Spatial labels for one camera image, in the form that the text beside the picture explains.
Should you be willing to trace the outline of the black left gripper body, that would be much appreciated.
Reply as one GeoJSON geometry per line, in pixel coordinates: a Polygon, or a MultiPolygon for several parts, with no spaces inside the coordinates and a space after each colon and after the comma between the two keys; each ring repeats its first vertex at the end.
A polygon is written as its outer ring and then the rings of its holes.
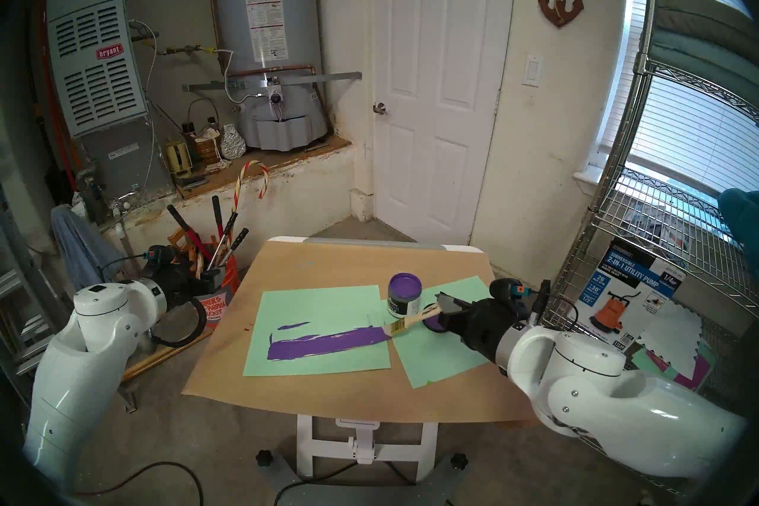
{"type": "Polygon", "coordinates": [[[203,295],[203,281],[195,278],[188,262],[172,262],[156,270],[156,284],[164,293],[166,308],[173,309],[203,295]]]}

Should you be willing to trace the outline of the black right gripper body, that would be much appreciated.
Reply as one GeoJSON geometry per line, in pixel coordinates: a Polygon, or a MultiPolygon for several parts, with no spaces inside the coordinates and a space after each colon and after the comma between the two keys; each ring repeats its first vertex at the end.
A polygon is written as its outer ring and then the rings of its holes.
{"type": "Polygon", "coordinates": [[[460,311],[454,314],[454,334],[463,344],[478,352],[493,364],[500,361],[497,350],[502,339],[511,331],[521,333],[527,325],[530,311],[520,301],[478,300],[467,303],[457,300],[460,311]]]}

